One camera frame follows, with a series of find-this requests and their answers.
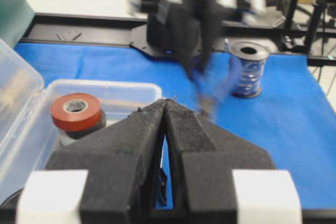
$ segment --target black tape roll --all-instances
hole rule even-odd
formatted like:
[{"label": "black tape roll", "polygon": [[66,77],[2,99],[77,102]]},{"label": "black tape roll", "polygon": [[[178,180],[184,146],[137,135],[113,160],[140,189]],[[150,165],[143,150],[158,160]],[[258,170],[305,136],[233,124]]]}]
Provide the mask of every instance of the black tape roll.
[{"label": "black tape roll", "polygon": [[104,110],[101,110],[101,117],[98,123],[96,123],[93,127],[84,130],[84,131],[76,131],[76,132],[66,132],[67,136],[72,139],[80,139],[86,135],[89,135],[92,132],[100,130],[106,127],[106,114]]}]

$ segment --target spool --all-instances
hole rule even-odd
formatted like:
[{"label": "spool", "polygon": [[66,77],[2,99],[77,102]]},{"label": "spool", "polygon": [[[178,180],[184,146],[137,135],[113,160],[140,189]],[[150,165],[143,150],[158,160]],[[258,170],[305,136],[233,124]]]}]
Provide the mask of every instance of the spool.
[{"label": "spool", "polygon": [[259,96],[269,51],[256,43],[237,42],[229,47],[229,52],[228,80],[234,83],[231,94],[240,98]]},{"label": "spool", "polygon": [[59,128],[58,138],[64,146],[106,127],[106,115],[100,108],[100,101],[90,94],[60,97],[51,106],[51,117]]}]

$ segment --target tape roll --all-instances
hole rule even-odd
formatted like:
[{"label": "tape roll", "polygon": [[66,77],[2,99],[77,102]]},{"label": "tape roll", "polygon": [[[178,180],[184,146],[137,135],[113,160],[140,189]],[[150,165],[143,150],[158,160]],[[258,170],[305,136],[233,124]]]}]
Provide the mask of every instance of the tape roll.
[{"label": "tape roll", "polygon": [[75,93],[58,98],[51,106],[54,125],[67,132],[84,131],[101,118],[98,98],[84,93]]},{"label": "tape roll", "polygon": [[98,121],[98,123],[96,123],[93,127],[84,130],[84,131],[75,131],[75,132],[66,132],[66,135],[72,139],[78,140],[82,137],[85,137],[89,134],[91,134],[92,132],[98,131],[102,128],[106,127],[106,114],[104,112],[104,110],[101,110],[101,117],[100,120]]}]

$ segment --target black foam pad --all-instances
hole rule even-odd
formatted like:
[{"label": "black foam pad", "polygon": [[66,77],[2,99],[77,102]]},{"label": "black foam pad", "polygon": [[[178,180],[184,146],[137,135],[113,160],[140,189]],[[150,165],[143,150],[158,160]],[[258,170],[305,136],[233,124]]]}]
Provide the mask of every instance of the black foam pad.
[{"label": "black foam pad", "polygon": [[163,100],[139,109],[127,119],[54,152],[46,168],[88,169],[80,210],[108,213],[114,223],[128,223],[136,193],[153,168],[152,158],[158,159],[155,153],[161,153],[164,109]]},{"label": "black foam pad", "polygon": [[232,169],[273,169],[269,154],[172,100],[165,116],[175,206],[194,222],[235,223]]}]

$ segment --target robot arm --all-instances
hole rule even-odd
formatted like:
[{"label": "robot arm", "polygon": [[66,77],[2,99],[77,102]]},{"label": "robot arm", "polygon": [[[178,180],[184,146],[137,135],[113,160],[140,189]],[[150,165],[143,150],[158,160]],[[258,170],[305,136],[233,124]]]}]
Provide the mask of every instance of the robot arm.
[{"label": "robot arm", "polygon": [[222,21],[249,23],[265,11],[265,0],[140,0],[133,6],[149,14],[148,44],[169,51],[194,80],[194,70],[204,73]]}]

